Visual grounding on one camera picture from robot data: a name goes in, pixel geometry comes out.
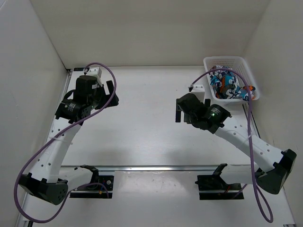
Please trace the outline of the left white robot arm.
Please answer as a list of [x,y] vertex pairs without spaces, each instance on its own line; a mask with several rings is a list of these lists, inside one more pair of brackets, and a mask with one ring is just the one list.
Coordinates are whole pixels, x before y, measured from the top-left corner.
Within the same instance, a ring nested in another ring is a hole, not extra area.
[[58,205],[75,188],[98,186],[99,175],[93,166],[81,165],[64,176],[59,171],[73,138],[91,112],[118,105],[116,80],[108,80],[106,85],[109,94],[98,76],[82,75],[76,79],[75,89],[65,94],[55,113],[50,145],[42,150],[28,174],[22,174],[18,180],[27,193]]

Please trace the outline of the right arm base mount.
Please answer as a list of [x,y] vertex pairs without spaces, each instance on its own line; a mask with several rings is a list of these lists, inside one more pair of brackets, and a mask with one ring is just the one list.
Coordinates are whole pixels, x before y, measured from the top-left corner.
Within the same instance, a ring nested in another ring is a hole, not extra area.
[[212,175],[198,175],[195,184],[198,186],[199,199],[202,201],[243,200],[240,183],[226,184],[221,178]]

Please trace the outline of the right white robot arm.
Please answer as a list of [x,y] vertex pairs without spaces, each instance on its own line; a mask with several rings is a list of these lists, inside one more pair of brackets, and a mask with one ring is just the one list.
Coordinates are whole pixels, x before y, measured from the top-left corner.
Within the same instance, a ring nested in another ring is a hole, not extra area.
[[256,182],[264,191],[279,194],[293,169],[297,157],[294,151],[283,151],[249,134],[247,128],[240,125],[229,111],[217,104],[210,104],[210,100],[203,103],[192,93],[176,100],[177,122],[181,113],[184,113],[187,124],[226,140],[254,159],[253,166],[220,164],[211,175],[198,177],[197,184],[203,185],[204,190],[227,189],[234,183]]

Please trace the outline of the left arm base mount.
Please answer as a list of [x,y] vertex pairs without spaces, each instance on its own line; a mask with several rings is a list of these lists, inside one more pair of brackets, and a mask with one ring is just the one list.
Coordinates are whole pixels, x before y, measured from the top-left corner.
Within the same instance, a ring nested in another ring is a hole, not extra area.
[[91,186],[81,187],[70,193],[69,197],[73,199],[111,199],[114,188],[114,172],[99,171],[98,182]]

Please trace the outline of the colourful patterned shorts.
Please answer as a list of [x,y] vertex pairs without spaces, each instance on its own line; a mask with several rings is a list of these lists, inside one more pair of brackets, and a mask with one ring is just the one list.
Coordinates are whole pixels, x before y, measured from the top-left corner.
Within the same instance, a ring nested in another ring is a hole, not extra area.
[[245,86],[240,86],[238,77],[228,70],[216,70],[209,74],[210,86],[218,99],[242,99],[248,101]]

